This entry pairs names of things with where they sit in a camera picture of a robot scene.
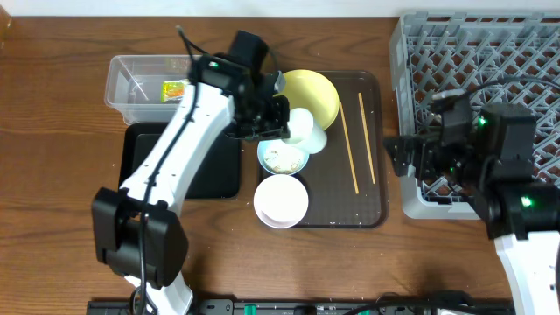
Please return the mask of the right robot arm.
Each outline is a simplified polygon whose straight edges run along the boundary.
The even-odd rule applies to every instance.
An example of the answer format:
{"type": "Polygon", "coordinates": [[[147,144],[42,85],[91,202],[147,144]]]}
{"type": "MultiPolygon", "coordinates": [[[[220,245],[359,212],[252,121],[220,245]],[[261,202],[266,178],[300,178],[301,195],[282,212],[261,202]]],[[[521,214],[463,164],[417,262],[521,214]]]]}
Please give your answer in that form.
{"type": "Polygon", "coordinates": [[[471,92],[437,94],[438,130],[388,136],[399,177],[446,177],[466,189],[506,272],[518,314],[559,312],[559,189],[533,177],[536,118],[519,104],[494,102],[474,114],[471,92]]]}

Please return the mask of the light blue bowl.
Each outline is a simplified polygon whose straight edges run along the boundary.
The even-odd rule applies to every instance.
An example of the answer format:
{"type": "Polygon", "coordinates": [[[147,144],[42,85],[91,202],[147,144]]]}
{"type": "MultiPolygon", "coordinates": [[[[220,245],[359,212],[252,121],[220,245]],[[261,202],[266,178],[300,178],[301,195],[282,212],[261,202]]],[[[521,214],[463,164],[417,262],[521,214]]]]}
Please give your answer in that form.
{"type": "Polygon", "coordinates": [[[309,154],[282,140],[269,140],[257,145],[257,159],[270,174],[293,175],[305,167],[309,154]]]}

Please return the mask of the yellow plate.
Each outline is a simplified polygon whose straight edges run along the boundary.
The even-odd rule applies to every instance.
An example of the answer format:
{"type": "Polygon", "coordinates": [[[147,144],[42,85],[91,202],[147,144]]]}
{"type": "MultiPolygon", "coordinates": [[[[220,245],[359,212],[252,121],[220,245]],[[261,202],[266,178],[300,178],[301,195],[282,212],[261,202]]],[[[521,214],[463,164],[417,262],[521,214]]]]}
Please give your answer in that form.
{"type": "Polygon", "coordinates": [[[314,120],[327,130],[340,111],[340,97],[334,84],[322,73],[312,70],[291,70],[283,74],[285,80],[281,95],[290,109],[307,109],[314,120]]]}

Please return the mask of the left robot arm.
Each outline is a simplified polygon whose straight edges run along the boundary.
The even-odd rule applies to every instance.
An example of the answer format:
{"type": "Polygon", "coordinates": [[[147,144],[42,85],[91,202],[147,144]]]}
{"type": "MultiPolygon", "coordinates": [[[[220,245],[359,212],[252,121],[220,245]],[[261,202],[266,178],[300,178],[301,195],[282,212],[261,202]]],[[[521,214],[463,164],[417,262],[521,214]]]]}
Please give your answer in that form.
{"type": "Polygon", "coordinates": [[[188,240],[179,216],[216,138],[287,138],[290,106],[281,72],[264,74],[267,44],[238,31],[226,52],[191,56],[182,97],[146,159],[119,189],[94,196],[96,258],[138,282],[129,314],[186,314],[193,294],[182,276],[188,240]]]}

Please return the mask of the pale green cup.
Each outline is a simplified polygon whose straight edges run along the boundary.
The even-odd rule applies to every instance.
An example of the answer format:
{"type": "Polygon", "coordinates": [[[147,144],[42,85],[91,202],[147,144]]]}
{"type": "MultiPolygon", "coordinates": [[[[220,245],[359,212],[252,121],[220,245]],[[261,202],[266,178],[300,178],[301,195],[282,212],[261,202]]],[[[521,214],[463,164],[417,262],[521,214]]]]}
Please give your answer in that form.
{"type": "Polygon", "coordinates": [[[290,111],[288,130],[290,136],[283,139],[283,142],[307,154],[317,154],[326,147],[326,133],[306,108],[294,108],[290,111]]]}

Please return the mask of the white bowl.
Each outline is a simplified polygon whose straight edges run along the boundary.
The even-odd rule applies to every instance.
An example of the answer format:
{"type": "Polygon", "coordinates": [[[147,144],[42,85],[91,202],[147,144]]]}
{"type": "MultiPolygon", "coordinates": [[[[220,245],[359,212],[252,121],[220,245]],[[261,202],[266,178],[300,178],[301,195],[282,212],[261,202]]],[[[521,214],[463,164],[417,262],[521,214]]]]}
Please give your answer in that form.
{"type": "Polygon", "coordinates": [[[277,229],[291,228],[305,217],[309,196],[297,178],[277,174],[257,186],[253,205],[257,217],[265,225],[277,229]]]}

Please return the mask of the green snack wrapper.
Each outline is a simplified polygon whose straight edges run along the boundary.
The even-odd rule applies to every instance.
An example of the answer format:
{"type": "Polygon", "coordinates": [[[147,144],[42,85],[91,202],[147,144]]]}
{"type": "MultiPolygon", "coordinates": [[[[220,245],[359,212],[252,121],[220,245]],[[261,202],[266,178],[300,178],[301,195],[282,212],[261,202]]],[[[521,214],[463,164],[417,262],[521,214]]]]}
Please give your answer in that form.
{"type": "Polygon", "coordinates": [[[181,101],[188,84],[189,81],[187,79],[164,81],[162,83],[160,101],[161,102],[181,101]]]}

